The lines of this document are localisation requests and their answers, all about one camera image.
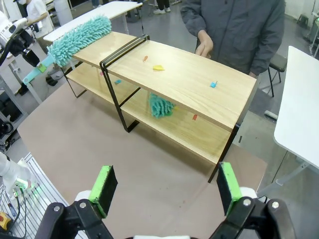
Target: jacket sleeve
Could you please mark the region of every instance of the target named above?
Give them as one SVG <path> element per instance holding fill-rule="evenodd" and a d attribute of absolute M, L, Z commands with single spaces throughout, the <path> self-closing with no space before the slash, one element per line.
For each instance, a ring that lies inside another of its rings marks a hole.
<path fill-rule="evenodd" d="M 187 30 L 197 37 L 198 32 L 206 29 L 206 23 L 201 16 L 201 0 L 184 0 L 180 14 Z"/>
<path fill-rule="evenodd" d="M 275 0 L 275 2 L 276 5 L 262 29 L 258 50 L 250 68 L 250 71 L 257 76 L 269 67 L 270 60 L 280 47 L 284 35 L 285 2 L 284 0 Z"/>

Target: fluffy microfiber duster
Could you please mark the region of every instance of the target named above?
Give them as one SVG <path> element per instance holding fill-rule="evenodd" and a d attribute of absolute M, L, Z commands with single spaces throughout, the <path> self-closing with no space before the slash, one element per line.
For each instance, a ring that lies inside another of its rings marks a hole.
<path fill-rule="evenodd" d="M 75 53 L 109 34 L 111 29 L 111 22 L 106 16 L 91 19 L 54 41 L 48 47 L 49 56 L 60 67 L 65 66 Z"/>
<path fill-rule="evenodd" d="M 169 102 L 162 97 L 159 97 L 153 93 L 150 95 L 150 107 L 152 110 L 152 116 L 160 118 L 163 116 L 170 116 L 175 104 Z"/>

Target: black pants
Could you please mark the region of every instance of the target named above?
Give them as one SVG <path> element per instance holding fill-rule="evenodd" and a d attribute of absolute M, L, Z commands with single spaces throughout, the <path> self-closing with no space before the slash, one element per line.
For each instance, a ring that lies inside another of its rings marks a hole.
<path fill-rule="evenodd" d="M 159 9 L 160 10 L 163 10 L 164 9 L 164 6 L 166 8 L 169 7 L 169 0 L 157 0 L 158 1 L 158 5 L 159 5 Z"/>

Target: bolt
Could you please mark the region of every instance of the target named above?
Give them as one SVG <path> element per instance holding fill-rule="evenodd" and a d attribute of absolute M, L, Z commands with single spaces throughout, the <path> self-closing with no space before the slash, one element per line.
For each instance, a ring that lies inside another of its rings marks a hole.
<path fill-rule="evenodd" d="M 247 198 L 244 200 L 244 205 L 249 206 L 251 204 L 251 201 Z"/>
<path fill-rule="evenodd" d="M 80 203 L 80 208 L 85 208 L 86 204 L 85 203 Z"/>
<path fill-rule="evenodd" d="M 279 203 L 278 202 L 273 202 L 272 203 L 272 207 L 275 208 L 275 209 L 278 208 L 279 207 Z"/>

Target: person in gray jacket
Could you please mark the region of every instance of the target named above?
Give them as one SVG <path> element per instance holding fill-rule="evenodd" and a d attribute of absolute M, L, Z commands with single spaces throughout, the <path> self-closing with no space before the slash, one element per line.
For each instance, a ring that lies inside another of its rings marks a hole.
<path fill-rule="evenodd" d="M 252 77 L 267 70 L 284 34 L 284 0 L 184 0 L 196 54 Z"/>

